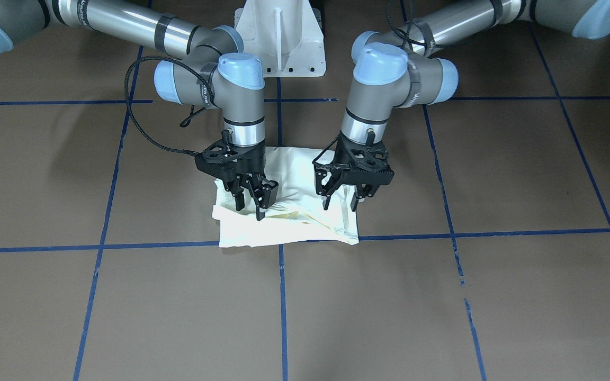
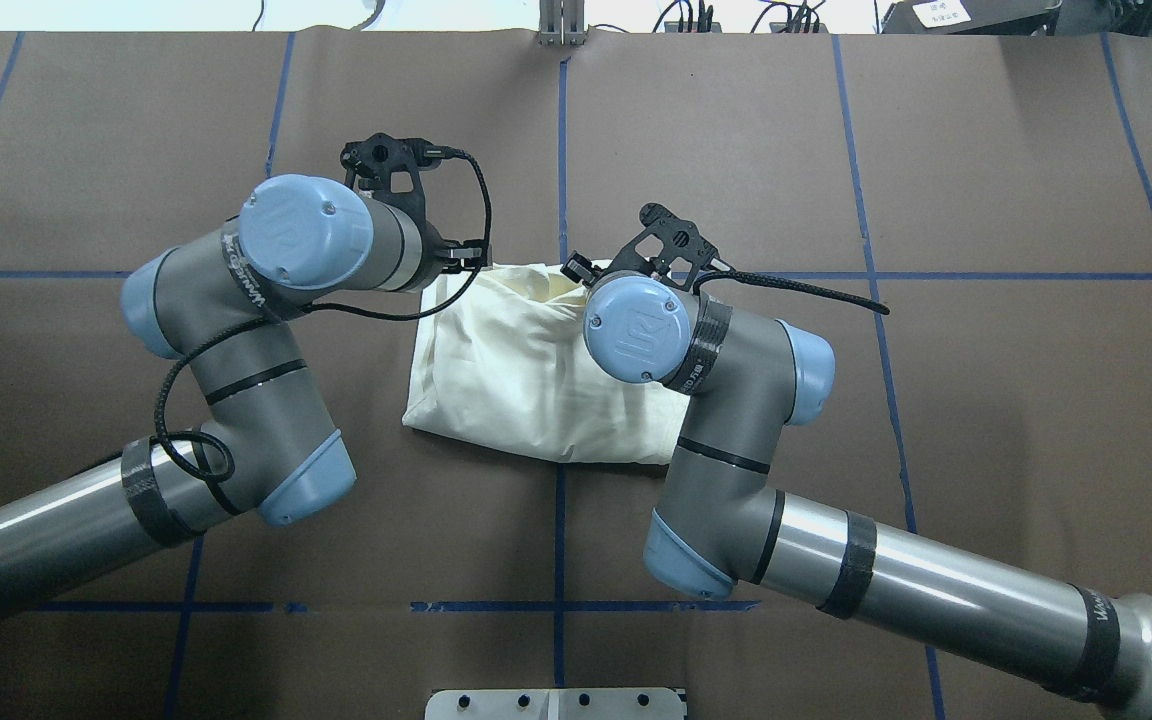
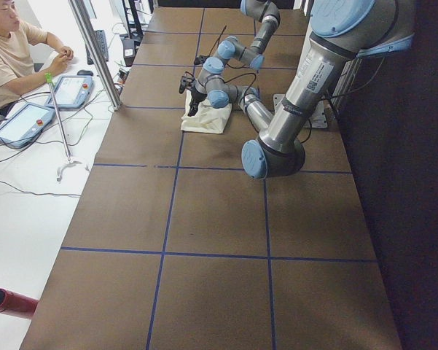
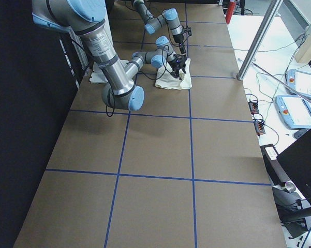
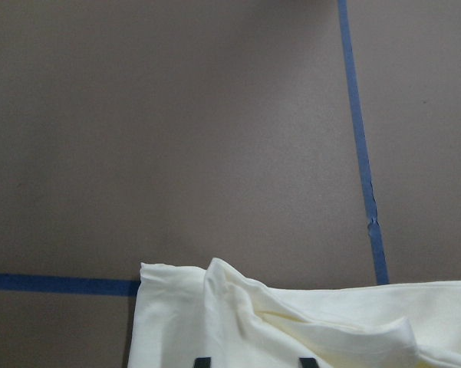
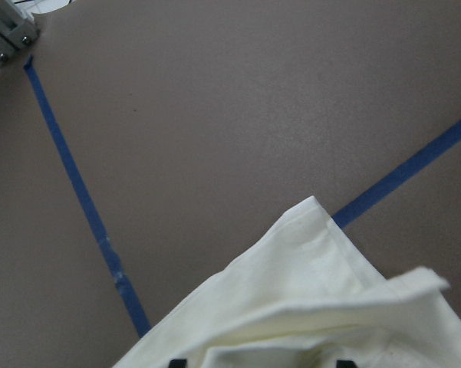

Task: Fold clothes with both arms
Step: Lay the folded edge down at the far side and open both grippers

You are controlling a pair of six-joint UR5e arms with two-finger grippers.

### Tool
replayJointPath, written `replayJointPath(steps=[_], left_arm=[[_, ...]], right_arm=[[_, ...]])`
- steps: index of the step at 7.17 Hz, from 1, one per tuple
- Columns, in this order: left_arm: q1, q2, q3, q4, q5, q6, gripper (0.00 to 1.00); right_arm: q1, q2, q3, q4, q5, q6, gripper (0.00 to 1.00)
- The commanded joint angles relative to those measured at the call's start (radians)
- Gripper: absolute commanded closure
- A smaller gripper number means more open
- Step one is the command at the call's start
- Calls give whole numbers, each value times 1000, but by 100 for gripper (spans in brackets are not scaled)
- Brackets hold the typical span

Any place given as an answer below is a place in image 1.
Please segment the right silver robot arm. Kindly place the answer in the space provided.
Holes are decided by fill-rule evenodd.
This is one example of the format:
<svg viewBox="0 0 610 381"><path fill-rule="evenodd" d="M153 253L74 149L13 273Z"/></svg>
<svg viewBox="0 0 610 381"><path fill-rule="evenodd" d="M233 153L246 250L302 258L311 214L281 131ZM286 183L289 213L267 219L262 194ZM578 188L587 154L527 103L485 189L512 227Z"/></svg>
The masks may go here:
<svg viewBox="0 0 610 381"><path fill-rule="evenodd" d="M125 72L127 115L142 136L167 152L193 157L196 168L220 181L235 210L247 197L262 220L277 196L278 183L265 174L265 108L261 60L244 50L239 32L228 25L205 28L176 15L128 1L0 1L0 54L56 25L108 35L150 49ZM154 87L161 99L191 108L184 128L199 113L222 116L220 140L201 151L157 142L138 123L132 109L132 75L154 62Z"/></svg>

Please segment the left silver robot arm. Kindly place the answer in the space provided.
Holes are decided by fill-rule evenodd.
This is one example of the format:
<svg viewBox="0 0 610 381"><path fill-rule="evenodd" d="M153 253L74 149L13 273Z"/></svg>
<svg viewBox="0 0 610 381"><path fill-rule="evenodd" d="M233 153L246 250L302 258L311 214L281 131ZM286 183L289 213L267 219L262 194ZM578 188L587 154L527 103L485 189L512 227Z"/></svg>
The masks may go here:
<svg viewBox="0 0 610 381"><path fill-rule="evenodd" d="M383 134L392 111L448 101L459 85L455 64L437 57L501 24L525 20L588 40L610 34L610 1L457 1L388 32L361 33L351 48L353 79L334 156L313 161L324 209L339 188L353 186L351 210L390 184Z"/></svg>

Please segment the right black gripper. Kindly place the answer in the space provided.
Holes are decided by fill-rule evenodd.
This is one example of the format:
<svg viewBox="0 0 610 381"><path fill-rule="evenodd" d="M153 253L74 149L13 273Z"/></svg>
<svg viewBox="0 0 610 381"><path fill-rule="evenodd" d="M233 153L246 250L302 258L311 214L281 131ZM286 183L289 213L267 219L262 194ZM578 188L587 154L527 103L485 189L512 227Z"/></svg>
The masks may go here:
<svg viewBox="0 0 610 381"><path fill-rule="evenodd" d="M235 210L245 208L244 184L249 178L249 194L256 205L256 220L265 217L266 210L275 202L279 183L267 180L265 176L265 141L252 146L240 146L233 142L230 132L223 132L222 138L207 147L194 158L197 169L223 180L225 191L235 200Z"/></svg>

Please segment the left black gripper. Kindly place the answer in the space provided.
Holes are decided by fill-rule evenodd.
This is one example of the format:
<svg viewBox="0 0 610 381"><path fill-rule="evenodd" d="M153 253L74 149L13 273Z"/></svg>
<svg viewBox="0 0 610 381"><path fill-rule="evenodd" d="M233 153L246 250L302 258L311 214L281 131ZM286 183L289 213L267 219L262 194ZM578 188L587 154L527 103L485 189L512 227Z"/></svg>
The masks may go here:
<svg viewBox="0 0 610 381"><path fill-rule="evenodd" d="M324 200L324 210L328 210L333 193L342 184L354 185L351 210L356 212L360 202L373 197L380 186L391 183L394 171L388 164L388 152L383 142L376 142L375 138L374 132L368 132L365 142L359 144L341 132L313 159L315 189ZM332 145L336 149L331 162L318 162Z"/></svg>

